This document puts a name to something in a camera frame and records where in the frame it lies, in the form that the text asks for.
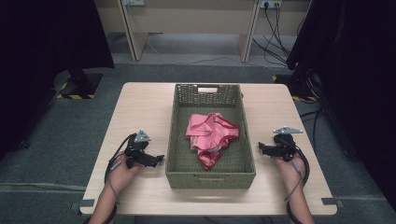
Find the white wall socket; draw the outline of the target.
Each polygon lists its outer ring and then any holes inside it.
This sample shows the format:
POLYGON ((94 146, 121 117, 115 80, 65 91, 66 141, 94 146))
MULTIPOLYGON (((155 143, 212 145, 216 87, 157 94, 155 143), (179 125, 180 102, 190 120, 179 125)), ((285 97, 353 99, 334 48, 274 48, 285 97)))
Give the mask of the white wall socket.
POLYGON ((261 0, 260 8, 277 9, 282 5, 282 0, 261 0))

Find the black stand base striped tape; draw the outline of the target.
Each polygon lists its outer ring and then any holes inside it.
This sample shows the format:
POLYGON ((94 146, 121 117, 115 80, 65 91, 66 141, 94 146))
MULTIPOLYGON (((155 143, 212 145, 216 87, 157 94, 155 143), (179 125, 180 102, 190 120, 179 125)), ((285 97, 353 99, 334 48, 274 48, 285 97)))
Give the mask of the black stand base striped tape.
POLYGON ((288 87, 293 100, 313 104, 317 101, 315 94, 306 84, 294 85, 290 82, 291 75, 274 75, 275 84, 283 84, 288 87))
POLYGON ((102 74, 87 74, 81 69, 72 71, 69 78, 60 88, 57 98, 70 100, 93 99, 102 77, 102 74))

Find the person's right hand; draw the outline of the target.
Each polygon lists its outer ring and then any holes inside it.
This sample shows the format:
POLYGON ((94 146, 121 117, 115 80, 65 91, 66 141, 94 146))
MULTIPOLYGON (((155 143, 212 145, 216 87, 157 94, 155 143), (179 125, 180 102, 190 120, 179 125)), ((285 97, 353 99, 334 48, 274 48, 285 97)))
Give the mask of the person's right hand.
POLYGON ((303 182, 305 165, 299 155, 295 155, 291 161, 283 161, 279 157, 273 157, 273 161, 281 173, 287 191, 303 182))

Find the pink garment with red trim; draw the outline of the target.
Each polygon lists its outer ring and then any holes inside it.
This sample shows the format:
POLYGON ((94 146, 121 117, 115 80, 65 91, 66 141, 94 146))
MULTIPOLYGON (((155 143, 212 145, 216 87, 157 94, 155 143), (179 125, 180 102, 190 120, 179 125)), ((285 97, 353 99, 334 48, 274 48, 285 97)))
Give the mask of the pink garment with red trim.
POLYGON ((198 161, 209 171, 221 158, 220 151, 239 137, 239 126, 218 112, 192 114, 185 135, 190 140, 190 150, 197 152, 198 161))

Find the black curtain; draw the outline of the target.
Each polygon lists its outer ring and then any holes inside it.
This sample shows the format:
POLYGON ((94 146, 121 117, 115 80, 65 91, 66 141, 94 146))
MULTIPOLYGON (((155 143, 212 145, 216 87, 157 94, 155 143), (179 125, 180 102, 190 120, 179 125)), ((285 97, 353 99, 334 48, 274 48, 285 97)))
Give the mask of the black curtain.
POLYGON ((287 65, 396 211, 396 0, 311 0, 287 65))
POLYGON ((94 0, 0 0, 0 160, 63 72, 114 66, 94 0))

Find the green woven basket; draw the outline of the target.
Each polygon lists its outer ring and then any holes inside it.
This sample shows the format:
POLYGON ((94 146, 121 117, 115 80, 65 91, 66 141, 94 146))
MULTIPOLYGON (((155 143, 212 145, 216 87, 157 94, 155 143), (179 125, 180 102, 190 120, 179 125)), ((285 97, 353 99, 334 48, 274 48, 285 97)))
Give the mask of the green woven basket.
POLYGON ((245 109, 238 85, 177 84, 175 86, 165 174, 173 189, 248 189, 256 175, 245 109), (239 137, 220 151, 209 171, 190 150, 186 138, 192 114, 220 113, 239 126, 239 137))

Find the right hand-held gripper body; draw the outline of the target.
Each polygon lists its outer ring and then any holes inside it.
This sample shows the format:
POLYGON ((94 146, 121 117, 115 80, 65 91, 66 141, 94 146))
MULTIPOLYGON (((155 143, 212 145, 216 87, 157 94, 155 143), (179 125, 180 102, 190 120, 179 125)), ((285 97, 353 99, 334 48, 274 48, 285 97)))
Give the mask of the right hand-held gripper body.
POLYGON ((274 129, 276 135, 273 137, 273 140, 276 145, 267 148, 268 155, 272 157, 281 157, 283 161, 291 161, 293 155, 297 152, 297 146, 293 140, 292 134, 302 132, 302 130, 288 126, 274 129))

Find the person's left hand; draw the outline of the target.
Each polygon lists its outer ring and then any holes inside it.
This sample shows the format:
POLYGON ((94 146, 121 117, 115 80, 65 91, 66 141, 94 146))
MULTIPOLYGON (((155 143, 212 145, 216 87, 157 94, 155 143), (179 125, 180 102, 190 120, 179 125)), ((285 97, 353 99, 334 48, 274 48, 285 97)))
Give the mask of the person's left hand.
POLYGON ((126 164, 127 158, 124 154, 116 157, 112 167, 116 166, 109 174, 109 186, 119 194, 128 187, 143 168, 140 163, 135 163, 132 168, 126 164))

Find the dark grey table bracket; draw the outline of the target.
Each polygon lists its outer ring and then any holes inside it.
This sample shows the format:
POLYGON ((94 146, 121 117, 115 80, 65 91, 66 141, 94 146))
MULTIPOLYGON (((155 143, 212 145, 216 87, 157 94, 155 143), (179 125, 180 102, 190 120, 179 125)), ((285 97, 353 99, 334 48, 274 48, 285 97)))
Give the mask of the dark grey table bracket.
POLYGON ((92 207, 94 206, 94 199, 81 200, 79 202, 71 203, 69 206, 70 210, 80 210, 81 207, 92 207))
POLYGON ((336 205, 337 207, 345 206, 342 200, 336 198, 322 198, 321 201, 324 205, 336 205))

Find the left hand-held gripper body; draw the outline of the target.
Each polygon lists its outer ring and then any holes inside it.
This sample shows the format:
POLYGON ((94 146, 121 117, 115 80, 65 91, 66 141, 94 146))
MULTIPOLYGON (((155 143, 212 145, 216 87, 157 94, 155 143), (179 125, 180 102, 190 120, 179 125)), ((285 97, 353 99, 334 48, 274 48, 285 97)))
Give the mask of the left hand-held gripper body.
POLYGON ((156 159, 145 152, 146 147, 149 145, 151 138, 146 134, 143 129, 137 133, 133 133, 128 137, 128 144, 124 150, 127 157, 126 164, 132 168, 135 163, 140 163, 145 167, 149 167, 156 159))

